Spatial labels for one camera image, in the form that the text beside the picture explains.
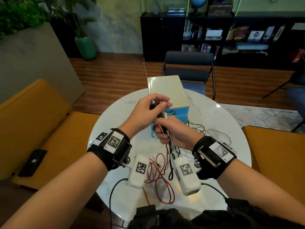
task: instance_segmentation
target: black bookshelf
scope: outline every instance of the black bookshelf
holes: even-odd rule
[[[220,41],[205,40],[202,35],[201,40],[183,39],[185,20],[189,19],[194,24],[200,24],[205,28],[221,28],[222,39]],[[225,45],[235,44],[237,42],[247,42],[247,37],[241,41],[226,41],[230,27],[249,26],[251,30],[266,30],[269,26],[275,26],[276,33],[282,25],[286,25],[284,31],[276,42],[273,37],[266,42],[269,48],[264,50],[264,54],[254,53],[236,53],[222,55],[222,49]],[[219,53],[215,60],[217,66],[261,68],[261,69],[283,69],[297,70],[299,65],[292,63],[289,54],[298,48],[305,49],[305,31],[291,30],[294,23],[305,23],[305,17],[233,17],[233,16],[167,16],[167,13],[145,13],[141,17],[143,54],[145,61],[163,62],[167,51],[181,51],[182,44],[201,45],[208,43],[212,46],[211,52],[215,53],[216,46],[219,46]]]

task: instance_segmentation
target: rug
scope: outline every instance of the rug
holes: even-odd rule
[[[234,117],[241,128],[251,125],[289,132],[302,121],[297,111],[232,104],[220,105]],[[296,132],[305,134],[305,125],[301,126]]]

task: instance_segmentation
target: green vase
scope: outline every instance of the green vase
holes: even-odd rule
[[[85,38],[75,37],[76,45],[83,57],[83,59],[94,59],[96,58],[96,48],[94,41],[89,36]]]

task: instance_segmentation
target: white marble table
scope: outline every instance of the white marble table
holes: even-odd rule
[[[251,166],[251,155],[247,140],[235,119],[213,100],[199,93],[186,90],[190,102],[189,120],[194,123],[204,125],[206,129],[216,129],[228,134],[231,137],[231,146],[237,151],[237,157],[247,165]],[[113,103],[97,120],[91,132],[89,143],[95,139],[101,132],[120,126],[130,115],[138,100],[148,95],[148,90],[143,89],[122,97]],[[210,131],[214,138],[221,139],[224,142],[229,142],[226,136]],[[158,139],[151,137],[150,126],[138,133],[132,140],[132,149],[129,156],[133,158],[136,154],[143,154],[147,157],[156,156],[162,152],[166,154],[165,145],[162,145]],[[110,192],[115,183],[128,176],[129,169],[119,167],[108,173],[103,183],[97,189],[98,195],[108,206]],[[218,183],[214,179],[204,181],[215,188],[222,191]],[[170,181],[175,191],[175,202],[171,205],[163,204],[159,201],[154,183],[144,186],[148,199],[151,204],[155,204],[157,209],[176,208],[184,217],[192,219],[206,209],[226,209],[224,199],[219,193],[208,186],[203,186],[202,189],[191,196],[184,196],[181,192],[178,180],[174,175],[174,179]],[[168,201],[168,192],[163,181],[158,181],[159,193],[163,193],[163,199]],[[142,189],[136,189],[127,186],[125,182],[119,183],[111,199],[111,209],[123,220],[129,222],[133,219],[136,208],[147,205]]]

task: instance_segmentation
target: yellow sofa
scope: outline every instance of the yellow sofa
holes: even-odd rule
[[[99,115],[70,112],[44,80],[37,80],[0,105],[0,180],[40,189],[86,153]],[[47,150],[32,177],[17,174],[35,149]]]
[[[245,126],[252,168],[305,205],[305,135]]]

